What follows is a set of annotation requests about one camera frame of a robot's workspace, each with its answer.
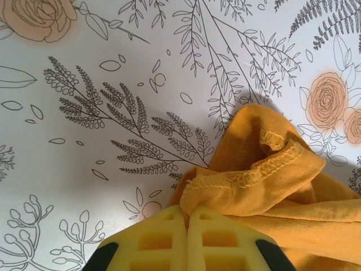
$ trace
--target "orange flower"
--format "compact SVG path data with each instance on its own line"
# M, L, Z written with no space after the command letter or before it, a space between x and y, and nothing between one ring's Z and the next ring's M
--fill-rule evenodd
M77 14L70 0L0 0L0 19L24 38L54 42L67 33Z
M353 144L361 143L361 110L349 107L344 113L345 133Z
M307 119L318 131L333 129L347 107L347 90L337 74L320 75L307 100Z

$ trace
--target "yellow plastic object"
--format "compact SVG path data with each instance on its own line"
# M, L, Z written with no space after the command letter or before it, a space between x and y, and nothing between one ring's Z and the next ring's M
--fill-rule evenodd
M256 240L267 235L219 213L197 207L188 229L187 271L269 271Z
M294 271L276 242L197 207L188 231L179 206L104 240L83 271Z

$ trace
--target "fabric fold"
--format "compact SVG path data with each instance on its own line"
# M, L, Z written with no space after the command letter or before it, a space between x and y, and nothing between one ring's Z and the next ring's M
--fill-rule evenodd
M361 199L324 165L288 120L246 106L209 169L184 174L171 205L180 204L186 218L204 206L269 235L297 270L320 270L321 262L322 270L361 270Z

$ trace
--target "rose drawing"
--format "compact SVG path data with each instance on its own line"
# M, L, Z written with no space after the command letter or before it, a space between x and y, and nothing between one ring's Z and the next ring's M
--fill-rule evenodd
M0 20L33 41L60 40L76 19L70 0L0 0Z

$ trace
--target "small leaf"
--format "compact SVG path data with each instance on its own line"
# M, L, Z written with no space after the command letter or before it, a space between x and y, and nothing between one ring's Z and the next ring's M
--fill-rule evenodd
M351 88L354 85L356 78L356 69L355 65L352 64L348 66L342 73L341 73L341 79L343 82L346 82L347 88Z
M95 169L92 169L91 170L93 172L94 175L96 175L98 178L101 178L103 180L106 180L106 181L109 181L109 179L104 176L102 173L100 173L99 171L95 170Z
M155 73L159 69L160 64L160 59L158 59L157 63L153 67L152 73Z
M108 29L103 20L97 14L87 14L85 16L88 26L106 41L108 40Z
M341 156L341 155L335 155L333 157L330 158L331 163L337 167L343 167L344 165L346 165L349 161Z
M187 104L193 103L192 98L187 93L182 92L180 94L180 98L182 99L182 101L184 101L184 103L187 103Z
M300 128L309 137L318 132L316 128L310 124L298 124L297 127Z
M123 62L123 63L126 62L125 57L122 56L121 54L118 54L118 57L119 57L119 60L120 60L121 62Z
M141 207L144 203L144 200L143 200L143 194L141 192L141 190L137 187L137 202L138 202L138 205Z
M0 66L0 88L19 89L24 88L35 81L36 79L27 72Z
M89 14L89 9L85 2L81 2L80 7L79 7L79 12L81 15Z
M31 119L27 119L25 120L26 123L30 123L30 124L36 124L36 121L31 120Z
M310 51L308 51L307 49L306 49L306 57L307 57L307 59L308 59L308 61L309 62L313 62L314 61L314 56L313 56L313 54L310 52Z
M33 104L31 104L30 107L31 107L35 117L37 117L40 120L42 120L44 118L43 112L37 106L34 106Z
M52 139L52 140L49 140L49 143L64 144L64 143L65 143L65 139L64 139L64 138L54 138L54 139Z
M116 29L123 24L121 20L112 20L108 25L110 29Z
M18 111L18 110L23 109L23 106L14 100L8 100L6 102L1 103L1 105L3 107L5 107L6 109L9 109L12 111Z
M154 198L156 195L158 195L162 190L154 191L152 194L149 195L150 198Z
M99 67L107 72L115 72L115 71L118 71L121 66L118 62L116 62L114 60L107 60L107 61L101 62Z
M307 108L307 100L309 99L310 91L308 88L300 87L300 101L303 110Z
M339 70L343 71L346 68L345 56L347 53L347 46L343 39L336 34L333 41L333 55L336 66Z
M124 204L125 208L128 209L129 212L140 213L137 208L135 208L132 204L126 202L125 200L123 200L123 204Z

